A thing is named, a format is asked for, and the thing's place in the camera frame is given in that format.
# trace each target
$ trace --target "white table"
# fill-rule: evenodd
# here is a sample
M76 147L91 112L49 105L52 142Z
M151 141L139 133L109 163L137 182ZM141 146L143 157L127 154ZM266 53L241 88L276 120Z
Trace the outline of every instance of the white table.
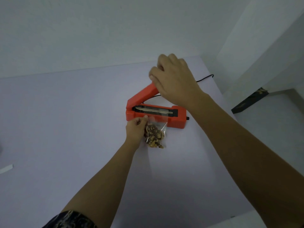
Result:
M196 80L200 57L185 59ZM156 62L0 80L0 227L41 227L125 139L127 100ZM230 115L213 79L200 87ZM146 103L172 106L162 97ZM112 227L207 227L252 209L195 120L135 153Z

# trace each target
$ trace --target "clear plastic bag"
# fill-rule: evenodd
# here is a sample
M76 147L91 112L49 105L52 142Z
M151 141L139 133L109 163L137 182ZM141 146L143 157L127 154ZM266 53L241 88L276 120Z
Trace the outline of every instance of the clear plastic bag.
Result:
M149 120L145 128L145 142L151 148L165 148L166 128L168 117L157 115L156 117L149 116Z

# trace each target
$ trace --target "sleeve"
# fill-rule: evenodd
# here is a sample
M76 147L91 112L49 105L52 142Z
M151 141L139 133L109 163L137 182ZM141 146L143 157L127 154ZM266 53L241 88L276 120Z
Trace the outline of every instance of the sleeve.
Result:
M76 211L65 211L52 218L43 228L97 228L86 216Z

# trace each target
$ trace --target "forearm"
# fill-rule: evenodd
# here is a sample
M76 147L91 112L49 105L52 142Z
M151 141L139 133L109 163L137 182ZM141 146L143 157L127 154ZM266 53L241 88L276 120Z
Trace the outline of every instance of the forearm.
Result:
M86 215L98 227L110 227L136 148L125 142L111 160L78 191L63 211L75 210Z
M269 218L273 222L272 217L280 216L295 221L295 227L304 222L304 178L300 173L238 124L207 94L199 95L188 111L265 222Z

